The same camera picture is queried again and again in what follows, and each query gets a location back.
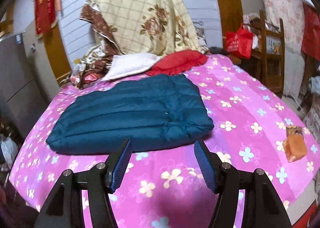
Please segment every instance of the red pillow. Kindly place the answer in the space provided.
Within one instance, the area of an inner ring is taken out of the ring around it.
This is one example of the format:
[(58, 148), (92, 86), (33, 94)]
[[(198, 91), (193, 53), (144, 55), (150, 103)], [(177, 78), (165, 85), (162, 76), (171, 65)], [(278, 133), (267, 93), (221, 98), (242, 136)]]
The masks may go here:
[(194, 50), (174, 52), (161, 59), (146, 74), (150, 76), (158, 74), (177, 75), (190, 70), (193, 66), (203, 65), (207, 59), (207, 56)]

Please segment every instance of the folded puffer jacket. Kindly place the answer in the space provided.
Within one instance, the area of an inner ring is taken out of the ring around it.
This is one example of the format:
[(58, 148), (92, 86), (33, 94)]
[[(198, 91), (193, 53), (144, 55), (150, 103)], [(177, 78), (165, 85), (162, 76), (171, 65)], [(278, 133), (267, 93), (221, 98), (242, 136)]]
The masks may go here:
[(107, 154), (125, 138), (133, 152), (192, 144), (214, 125), (199, 89), (184, 75), (124, 81), (106, 92), (80, 96), (47, 139), (61, 154)]

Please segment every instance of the pink floral curtain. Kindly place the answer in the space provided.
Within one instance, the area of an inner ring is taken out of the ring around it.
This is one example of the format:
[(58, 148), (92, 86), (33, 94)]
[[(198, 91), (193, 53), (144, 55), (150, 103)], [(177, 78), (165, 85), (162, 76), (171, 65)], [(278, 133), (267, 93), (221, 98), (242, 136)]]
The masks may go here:
[(286, 43), (300, 52), (304, 31), (302, 0), (264, 0), (264, 4), (268, 20), (280, 26), (279, 18), (282, 18)]

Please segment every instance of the refrigerator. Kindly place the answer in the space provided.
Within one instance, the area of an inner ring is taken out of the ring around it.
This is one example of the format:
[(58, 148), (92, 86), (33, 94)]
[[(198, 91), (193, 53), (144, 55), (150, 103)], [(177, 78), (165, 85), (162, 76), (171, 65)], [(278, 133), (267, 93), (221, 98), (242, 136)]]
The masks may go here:
[(12, 122), (25, 139), (47, 104), (27, 63), (22, 34), (0, 38), (0, 118)]

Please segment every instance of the red shopping bag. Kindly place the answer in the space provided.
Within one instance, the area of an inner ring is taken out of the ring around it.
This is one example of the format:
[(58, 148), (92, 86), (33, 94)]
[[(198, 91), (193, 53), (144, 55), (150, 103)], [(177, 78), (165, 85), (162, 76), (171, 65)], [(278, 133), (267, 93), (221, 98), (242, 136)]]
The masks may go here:
[(241, 26), (237, 32), (226, 32), (227, 50), (230, 54), (249, 59), (251, 56), (253, 34)]

